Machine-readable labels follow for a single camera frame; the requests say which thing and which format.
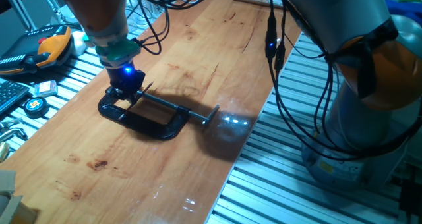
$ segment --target wooden board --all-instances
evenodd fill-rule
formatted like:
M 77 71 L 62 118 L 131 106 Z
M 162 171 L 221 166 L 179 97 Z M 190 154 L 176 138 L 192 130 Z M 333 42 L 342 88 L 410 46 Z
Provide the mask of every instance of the wooden board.
M 206 130 L 192 121 L 159 142 L 103 118 L 97 104 L 109 79 L 97 75 L 0 164 L 17 171 L 16 195 L 38 223 L 202 223 L 272 88 L 268 14 L 232 0 L 171 11 L 163 53 L 135 58 L 160 97 L 202 114 L 220 104 Z M 163 26 L 160 17 L 154 27 Z M 290 16 L 286 30 L 293 41 L 300 33 Z M 157 110 L 148 108 L 135 111 Z

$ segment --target wood grain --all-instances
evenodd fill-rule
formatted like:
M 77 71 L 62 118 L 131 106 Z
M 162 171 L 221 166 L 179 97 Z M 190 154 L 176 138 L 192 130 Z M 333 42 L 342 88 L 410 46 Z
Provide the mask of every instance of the wood grain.
M 127 130 L 98 113 L 109 79 L 97 75 L 0 164 L 17 171 L 16 195 L 38 223 L 203 223 L 272 88 L 268 13 L 232 0 L 171 11 L 163 53 L 135 58 L 161 98 L 202 114 L 220 104 L 208 129 L 191 121 L 168 142 Z M 290 16 L 286 30 L 292 40 L 300 33 Z M 143 102 L 134 110 L 158 112 Z

